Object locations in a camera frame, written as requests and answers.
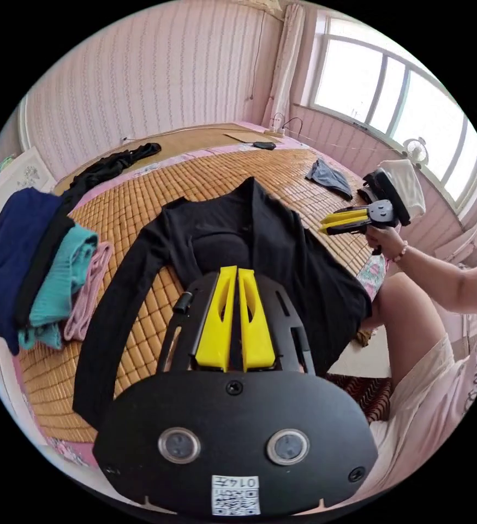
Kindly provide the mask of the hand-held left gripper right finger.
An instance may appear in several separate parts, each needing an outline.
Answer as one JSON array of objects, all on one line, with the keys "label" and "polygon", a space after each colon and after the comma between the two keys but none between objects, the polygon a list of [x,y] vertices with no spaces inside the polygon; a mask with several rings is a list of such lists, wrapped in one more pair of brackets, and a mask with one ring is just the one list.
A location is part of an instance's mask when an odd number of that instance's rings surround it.
[{"label": "hand-held left gripper right finger", "polygon": [[238,293],[243,370],[272,368],[275,351],[253,270],[238,269]]}]

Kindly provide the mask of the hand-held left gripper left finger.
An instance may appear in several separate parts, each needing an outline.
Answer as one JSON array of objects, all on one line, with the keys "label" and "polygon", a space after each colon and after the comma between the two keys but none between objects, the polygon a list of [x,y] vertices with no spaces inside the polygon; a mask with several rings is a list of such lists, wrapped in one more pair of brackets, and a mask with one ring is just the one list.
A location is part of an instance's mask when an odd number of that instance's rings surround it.
[{"label": "hand-held left gripper left finger", "polygon": [[236,276],[236,266],[222,267],[218,273],[195,353],[199,367],[228,370]]}]

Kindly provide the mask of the person's right hand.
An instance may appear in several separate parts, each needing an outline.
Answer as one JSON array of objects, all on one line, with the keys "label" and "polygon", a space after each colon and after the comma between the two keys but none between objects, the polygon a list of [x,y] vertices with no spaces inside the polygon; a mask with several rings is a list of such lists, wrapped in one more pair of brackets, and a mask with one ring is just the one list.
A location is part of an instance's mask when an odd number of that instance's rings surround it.
[{"label": "person's right hand", "polygon": [[386,259],[394,262],[400,260],[408,248],[407,242],[392,227],[368,226],[365,236],[370,247],[379,249]]}]

